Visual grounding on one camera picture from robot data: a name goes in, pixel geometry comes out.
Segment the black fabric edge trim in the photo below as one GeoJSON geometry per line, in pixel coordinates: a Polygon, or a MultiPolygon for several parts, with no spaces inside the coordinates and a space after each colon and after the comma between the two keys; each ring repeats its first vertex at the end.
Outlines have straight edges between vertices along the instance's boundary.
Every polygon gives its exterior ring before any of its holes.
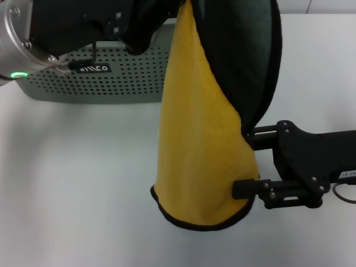
{"type": "Polygon", "coordinates": [[[254,196],[251,199],[249,199],[249,201],[246,203],[246,205],[243,206],[242,209],[239,210],[235,215],[233,215],[232,217],[228,218],[227,220],[225,220],[219,224],[197,225],[197,224],[191,224],[189,222],[178,220],[178,219],[172,217],[171,215],[169,215],[164,210],[164,208],[161,206],[161,204],[159,202],[159,198],[155,192],[154,186],[151,187],[151,195],[154,198],[154,200],[156,200],[160,211],[162,212],[163,216],[166,218],[167,221],[169,221],[170,223],[172,223],[175,226],[178,226],[180,228],[184,228],[184,229],[192,230],[192,231],[202,231],[202,232],[204,232],[204,231],[219,231],[219,230],[226,229],[230,226],[233,226],[234,224],[236,224],[237,222],[242,220],[250,212],[250,210],[252,208],[252,204],[255,201],[255,196],[254,196]]]}
{"type": "MultiPolygon", "coordinates": [[[[199,12],[199,4],[197,0],[187,0],[191,2],[192,8],[193,8],[193,15],[194,15],[194,21],[196,24],[196,30],[198,32],[199,38],[200,38],[200,43],[201,46],[204,49],[205,57],[206,60],[209,63],[210,69],[212,74],[214,75],[217,83],[219,84],[221,88],[221,83],[219,82],[219,79],[216,75],[216,73],[219,71],[215,68],[214,64],[211,64],[211,56],[209,55],[209,51],[206,49],[205,44],[207,40],[205,37],[204,30],[201,26],[201,21],[202,17],[199,12]]],[[[269,63],[268,63],[268,68],[267,68],[267,74],[266,74],[266,81],[265,81],[265,90],[264,94],[261,98],[261,104],[260,107],[258,108],[255,116],[251,119],[250,123],[247,125],[244,125],[241,122],[241,133],[242,136],[244,137],[245,140],[247,140],[247,134],[250,133],[250,131],[257,125],[257,123],[261,120],[261,118],[264,116],[266,113],[269,105],[271,104],[276,84],[278,81],[278,76],[279,76],[279,68],[280,68],[280,60],[281,60],[281,54],[282,54],[282,37],[281,37],[281,18],[280,18],[280,12],[278,8],[278,4],[276,0],[270,0],[271,4],[271,19],[272,19],[272,29],[271,29],[271,52],[270,52],[270,58],[269,58],[269,63]]],[[[231,103],[231,99],[224,90],[221,88],[221,91],[223,94],[226,96],[230,104],[235,108],[235,105],[231,103]]]]}
{"type": "Polygon", "coordinates": [[[9,78],[9,77],[2,76],[1,74],[0,74],[0,79],[5,80],[5,81],[14,81],[14,80],[16,80],[14,78],[9,78]]]}
{"type": "Polygon", "coordinates": [[[245,132],[249,133],[257,123],[265,115],[269,105],[272,102],[274,92],[276,90],[280,61],[282,57],[283,41],[281,37],[282,25],[278,3],[276,0],[270,0],[271,4],[271,18],[272,18],[272,33],[271,33],[271,52],[267,67],[267,74],[265,80],[265,90],[261,99],[261,104],[249,125],[246,125],[245,132]]]}

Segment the white table surface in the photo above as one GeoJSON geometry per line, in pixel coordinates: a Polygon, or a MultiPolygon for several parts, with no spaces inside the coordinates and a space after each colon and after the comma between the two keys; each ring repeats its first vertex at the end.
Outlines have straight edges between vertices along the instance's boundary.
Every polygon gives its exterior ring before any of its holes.
{"type": "MultiPolygon", "coordinates": [[[[278,88],[259,125],[356,129],[356,16],[285,15],[278,88]]],[[[38,102],[0,88],[1,267],[355,267],[356,206],[267,210],[223,231],[167,222],[151,198],[160,104],[38,102]]],[[[271,151],[262,178],[277,178],[271,151]]],[[[340,189],[356,198],[349,186],[340,189]]]]}

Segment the yellow towel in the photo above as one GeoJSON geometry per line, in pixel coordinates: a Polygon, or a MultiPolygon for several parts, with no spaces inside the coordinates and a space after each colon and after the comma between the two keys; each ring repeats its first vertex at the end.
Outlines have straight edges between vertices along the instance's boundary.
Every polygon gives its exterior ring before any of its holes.
{"type": "Polygon", "coordinates": [[[187,0],[177,18],[166,71],[157,181],[151,193],[173,224],[220,230],[242,219],[254,201],[234,200],[233,182],[258,178],[241,118],[212,74],[187,0]]]}

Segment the gray perforated box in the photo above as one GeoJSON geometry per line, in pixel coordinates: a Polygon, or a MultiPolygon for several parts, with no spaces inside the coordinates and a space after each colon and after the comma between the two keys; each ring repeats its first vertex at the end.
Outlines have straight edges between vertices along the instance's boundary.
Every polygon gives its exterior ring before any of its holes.
{"type": "MultiPolygon", "coordinates": [[[[175,19],[168,19],[155,33],[150,48],[132,56],[121,42],[98,42],[97,63],[108,63],[112,72],[77,73],[61,77],[50,69],[17,81],[35,100],[68,103],[140,103],[162,99],[165,72],[175,19]]],[[[88,59],[91,46],[68,54],[67,61],[88,59]]]]}

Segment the black label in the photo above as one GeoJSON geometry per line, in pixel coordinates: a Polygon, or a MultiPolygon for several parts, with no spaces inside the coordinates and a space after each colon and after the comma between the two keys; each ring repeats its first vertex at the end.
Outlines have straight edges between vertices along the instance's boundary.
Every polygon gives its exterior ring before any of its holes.
{"type": "Polygon", "coordinates": [[[105,73],[105,72],[112,72],[109,63],[94,64],[89,67],[80,68],[79,70],[77,70],[77,73],[79,74],[105,73]]]}

